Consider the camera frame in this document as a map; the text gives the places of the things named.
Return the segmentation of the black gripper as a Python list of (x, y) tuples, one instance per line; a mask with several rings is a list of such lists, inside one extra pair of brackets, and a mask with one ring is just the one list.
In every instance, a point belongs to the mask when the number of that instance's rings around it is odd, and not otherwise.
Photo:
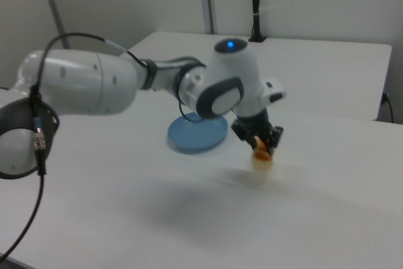
[(251, 117), (237, 116), (231, 129), (241, 141), (250, 145), (252, 150), (259, 148), (260, 140), (271, 157), (284, 131), (283, 127), (273, 126), (270, 123), (267, 109)]

